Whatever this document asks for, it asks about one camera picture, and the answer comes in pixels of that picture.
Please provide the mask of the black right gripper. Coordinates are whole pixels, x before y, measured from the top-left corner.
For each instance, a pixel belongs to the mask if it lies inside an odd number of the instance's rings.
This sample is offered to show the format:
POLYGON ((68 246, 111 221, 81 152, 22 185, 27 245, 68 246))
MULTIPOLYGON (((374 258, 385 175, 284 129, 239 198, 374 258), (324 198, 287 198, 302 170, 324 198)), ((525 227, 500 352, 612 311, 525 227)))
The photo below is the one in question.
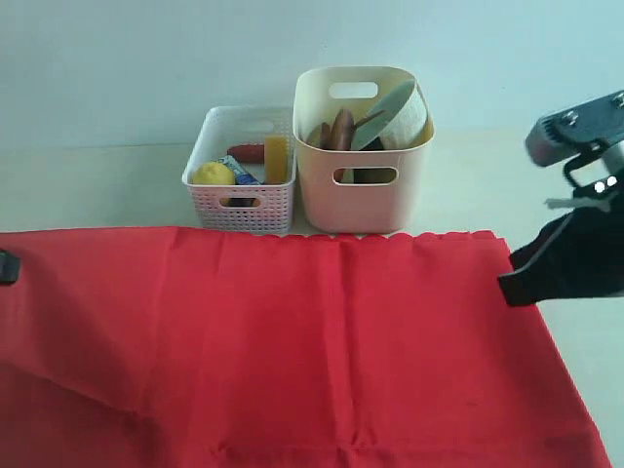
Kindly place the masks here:
POLYGON ((497 278, 506 303, 623 295, 623 191, 610 211, 578 209, 548 222, 509 256, 513 272, 497 278), (550 273, 564 271, 564 282, 550 273))

